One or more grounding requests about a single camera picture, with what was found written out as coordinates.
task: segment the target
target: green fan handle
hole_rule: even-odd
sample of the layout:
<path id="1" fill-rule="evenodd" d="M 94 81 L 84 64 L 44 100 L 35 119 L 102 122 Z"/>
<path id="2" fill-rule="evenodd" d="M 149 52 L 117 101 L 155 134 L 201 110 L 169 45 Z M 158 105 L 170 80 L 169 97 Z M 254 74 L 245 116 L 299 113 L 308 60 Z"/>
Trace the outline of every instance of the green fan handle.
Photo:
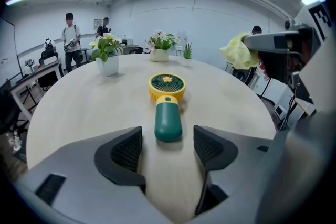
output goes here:
<path id="1" fill-rule="evenodd" d="M 156 101 L 155 137 L 162 142 L 181 139 L 182 124 L 179 103 L 171 95 L 163 95 Z"/>

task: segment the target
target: round table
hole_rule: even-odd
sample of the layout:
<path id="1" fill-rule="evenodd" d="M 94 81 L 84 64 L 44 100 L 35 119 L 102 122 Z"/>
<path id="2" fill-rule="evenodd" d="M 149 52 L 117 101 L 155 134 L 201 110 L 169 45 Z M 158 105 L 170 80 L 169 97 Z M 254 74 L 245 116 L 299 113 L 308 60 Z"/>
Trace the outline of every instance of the round table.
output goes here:
<path id="1" fill-rule="evenodd" d="M 167 63 L 149 55 L 119 56 L 119 73 L 100 74 L 95 62 L 65 75 L 44 95 L 29 126 L 28 167 L 60 147 L 128 127 L 142 126 L 139 173 L 146 196 L 174 222 L 192 219 L 203 184 L 193 147 L 193 126 L 204 125 L 242 135 L 270 138 L 276 133 L 270 114 L 245 84 L 216 67 L 193 60 L 191 67 L 170 56 Z M 186 82 L 180 103 L 183 139 L 161 143 L 154 136 L 155 102 L 149 78 L 174 73 Z"/>

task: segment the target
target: handheld fan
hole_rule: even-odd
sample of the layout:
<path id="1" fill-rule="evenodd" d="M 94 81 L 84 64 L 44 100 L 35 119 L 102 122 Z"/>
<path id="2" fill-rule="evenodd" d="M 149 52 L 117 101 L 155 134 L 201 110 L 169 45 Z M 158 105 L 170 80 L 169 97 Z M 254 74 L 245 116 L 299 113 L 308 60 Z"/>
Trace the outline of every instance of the handheld fan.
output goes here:
<path id="1" fill-rule="evenodd" d="M 174 74 L 160 73 L 149 79 L 149 93 L 156 101 L 155 136 L 163 142 L 180 139 L 182 125 L 179 102 L 185 91 L 184 80 Z"/>

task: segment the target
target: picture frame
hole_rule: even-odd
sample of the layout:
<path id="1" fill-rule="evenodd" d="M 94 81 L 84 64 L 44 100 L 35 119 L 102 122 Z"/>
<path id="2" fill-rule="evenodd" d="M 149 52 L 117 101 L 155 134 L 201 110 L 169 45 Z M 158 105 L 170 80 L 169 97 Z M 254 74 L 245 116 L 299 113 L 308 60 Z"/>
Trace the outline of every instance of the picture frame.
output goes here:
<path id="1" fill-rule="evenodd" d="M 102 19 L 94 19 L 93 20 L 93 28 L 97 30 L 99 26 L 102 25 Z"/>

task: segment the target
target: white wall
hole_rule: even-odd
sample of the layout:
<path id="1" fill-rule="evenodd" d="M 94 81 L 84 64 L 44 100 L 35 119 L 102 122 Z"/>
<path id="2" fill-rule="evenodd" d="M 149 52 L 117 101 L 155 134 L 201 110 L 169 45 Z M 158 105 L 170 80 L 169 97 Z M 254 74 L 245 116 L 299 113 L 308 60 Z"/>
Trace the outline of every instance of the white wall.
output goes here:
<path id="1" fill-rule="evenodd" d="M 0 86 L 20 73 L 14 46 L 14 25 L 0 18 Z"/>
<path id="2" fill-rule="evenodd" d="M 74 22 L 80 27 L 82 34 L 93 34 L 94 19 L 108 17 L 109 10 L 105 7 L 94 6 L 81 3 L 62 3 L 58 5 L 43 5 L 31 9 L 12 9 L 8 8 L 4 12 L 4 17 L 15 25 L 15 40 L 17 53 L 20 54 L 30 48 L 45 42 L 47 38 L 59 39 L 61 32 L 66 26 L 65 14 L 73 13 Z M 88 47 L 88 43 L 94 37 L 82 38 L 82 48 Z M 62 68 L 65 69 L 65 52 L 62 43 L 56 45 L 58 57 L 61 58 Z M 23 57 L 20 57 L 20 64 L 24 67 L 26 59 L 38 60 L 44 49 L 38 49 Z"/>
<path id="3" fill-rule="evenodd" d="M 283 21 L 248 0 L 121 0 L 111 8 L 110 25 L 118 36 L 143 46 L 157 30 L 185 30 L 193 58 L 225 70 L 219 48 L 259 25 L 264 33 L 283 30 Z"/>

